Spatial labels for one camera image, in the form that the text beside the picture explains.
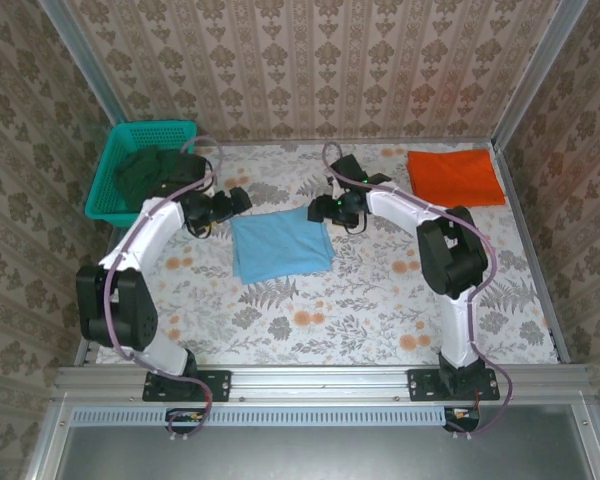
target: orange cloth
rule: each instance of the orange cloth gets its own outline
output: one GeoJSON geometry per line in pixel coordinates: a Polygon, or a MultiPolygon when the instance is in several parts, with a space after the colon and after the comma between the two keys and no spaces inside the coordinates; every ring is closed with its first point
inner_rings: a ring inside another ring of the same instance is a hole
{"type": "Polygon", "coordinates": [[[444,207],[504,205],[488,150],[409,152],[407,170],[416,196],[444,207]]]}

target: dark green cloth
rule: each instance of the dark green cloth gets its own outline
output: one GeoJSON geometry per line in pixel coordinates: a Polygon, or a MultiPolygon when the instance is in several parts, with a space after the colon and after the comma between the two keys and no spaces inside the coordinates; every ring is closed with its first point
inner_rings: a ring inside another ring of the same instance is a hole
{"type": "Polygon", "coordinates": [[[155,145],[127,156],[115,170],[116,188],[127,207],[139,212],[150,188],[169,178],[179,156],[178,150],[158,150],[155,145]]]}

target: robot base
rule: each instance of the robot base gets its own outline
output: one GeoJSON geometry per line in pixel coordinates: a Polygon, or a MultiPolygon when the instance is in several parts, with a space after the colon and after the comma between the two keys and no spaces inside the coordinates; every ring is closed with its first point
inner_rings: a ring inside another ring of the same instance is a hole
{"type": "Polygon", "coordinates": [[[454,368],[440,355],[440,368],[408,370],[409,395],[412,402],[499,400],[500,390],[495,372],[476,360],[463,368],[454,368]]]}
{"type": "MultiPolygon", "coordinates": [[[[213,401],[228,402],[231,392],[230,370],[202,370],[196,378],[207,384],[213,394],[213,401]]],[[[204,402],[204,392],[194,383],[169,380],[147,373],[142,392],[145,402],[204,402]]]]}

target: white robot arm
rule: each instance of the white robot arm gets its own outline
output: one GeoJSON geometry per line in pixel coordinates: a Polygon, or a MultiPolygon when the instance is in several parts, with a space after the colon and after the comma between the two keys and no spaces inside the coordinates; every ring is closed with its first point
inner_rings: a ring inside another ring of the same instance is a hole
{"type": "MultiPolygon", "coordinates": [[[[393,193],[378,190],[367,193],[367,205],[371,214],[386,218],[407,232],[416,232],[417,227],[423,222],[438,219],[437,215],[418,208],[393,193]]],[[[467,297],[470,291],[471,289],[464,290],[456,299],[447,295],[440,296],[442,315],[440,353],[455,368],[466,367],[478,359],[469,341],[467,297]]]]}
{"type": "MultiPolygon", "coordinates": [[[[162,199],[158,197],[146,200],[142,205],[142,211],[138,218],[142,218],[143,215],[148,214],[160,200],[162,199]]],[[[166,203],[151,218],[151,220],[146,223],[142,230],[142,235],[138,236],[131,244],[131,248],[123,255],[123,260],[116,270],[123,272],[131,269],[135,272],[144,272],[145,275],[148,274],[160,256],[160,253],[164,250],[169,239],[182,228],[184,221],[185,217],[182,211],[182,205],[179,202],[166,203]]],[[[134,230],[134,227],[135,224],[129,229],[116,248],[100,261],[100,267],[105,270],[111,268],[113,262],[120,253],[122,245],[126,243],[131,232],[134,230]]],[[[111,302],[117,304],[115,306],[119,307],[119,289],[114,290],[111,302]]],[[[157,315],[155,316],[155,320],[152,321],[157,326],[157,315]]],[[[191,354],[187,352],[187,350],[169,340],[159,328],[155,328],[153,339],[142,351],[134,351],[133,348],[124,345],[122,349],[127,353],[133,351],[134,355],[144,363],[151,365],[157,370],[176,376],[181,376],[186,373],[187,360],[191,357],[191,354]]]]}

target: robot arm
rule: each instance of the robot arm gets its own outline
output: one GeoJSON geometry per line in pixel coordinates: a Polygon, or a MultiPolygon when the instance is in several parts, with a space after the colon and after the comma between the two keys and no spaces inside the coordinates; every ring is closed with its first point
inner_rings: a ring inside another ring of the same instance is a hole
{"type": "MultiPolygon", "coordinates": [[[[116,336],[125,353],[133,355],[155,370],[175,376],[195,378],[197,366],[193,352],[171,342],[158,329],[158,313],[144,279],[164,250],[169,239],[187,225],[194,235],[208,230],[234,214],[251,208],[247,194],[234,188],[227,197],[213,197],[193,191],[180,201],[169,201],[145,223],[142,235],[134,239],[122,255],[113,277],[109,299],[116,336]]],[[[112,252],[97,266],[84,266],[76,276],[81,333],[87,340],[111,347],[104,318],[104,280],[140,220],[162,201],[154,197],[144,202],[138,219],[112,252]]]]}
{"type": "MultiPolygon", "coordinates": [[[[440,235],[438,235],[441,231],[436,223],[439,221],[437,215],[434,215],[428,210],[418,208],[397,195],[378,190],[372,190],[367,193],[367,205],[369,207],[369,213],[386,218],[407,232],[418,231],[423,275],[425,275],[425,279],[427,279],[427,276],[440,276],[442,269],[438,268],[438,273],[432,271],[432,269],[436,269],[436,266],[431,265],[431,262],[425,257],[428,249],[422,248],[423,243],[428,243],[430,241],[426,238],[427,234],[425,232],[429,232],[431,237],[437,236],[438,240],[444,241],[444,239],[441,239],[440,235]],[[421,238],[419,228],[423,224],[425,228],[422,232],[423,238],[421,238]]],[[[435,253],[437,255],[444,255],[444,252],[441,250],[442,249],[438,249],[438,252],[435,253]]],[[[432,286],[432,282],[435,281],[436,279],[427,279],[429,286],[432,286]]],[[[447,288],[444,286],[437,287],[437,290],[441,289],[446,290],[447,288]]],[[[462,291],[455,299],[446,294],[441,294],[440,297],[442,316],[442,348],[440,353],[454,368],[466,367],[478,360],[478,356],[471,348],[471,343],[469,341],[467,297],[469,296],[470,291],[471,288],[462,291]]]]}
{"type": "MultiPolygon", "coordinates": [[[[360,215],[373,214],[417,233],[422,274],[440,296],[443,327],[440,369],[436,374],[439,381],[429,379],[429,383],[435,384],[433,390],[442,392],[445,398],[475,394],[476,384],[491,373],[473,348],[469,333],[468,298],[482,283],[488,266],[480,240],[469,229],[438,216],[444,208],[417,206],[404,198],[404,192],[390,178],[382,174],[368,176],[353,155],[340,157],[330,168],[338,174],[337,185],[333,185],[331,196],[322,195],[311,203],[309,220],[330,219],[348,231],[358,226],[360,215]],[[379,184],[386,188],[371,188],[379,184]]],[[[471,214],[464,207],[448,209],[446,213],[473,225],[471,214]]]]}

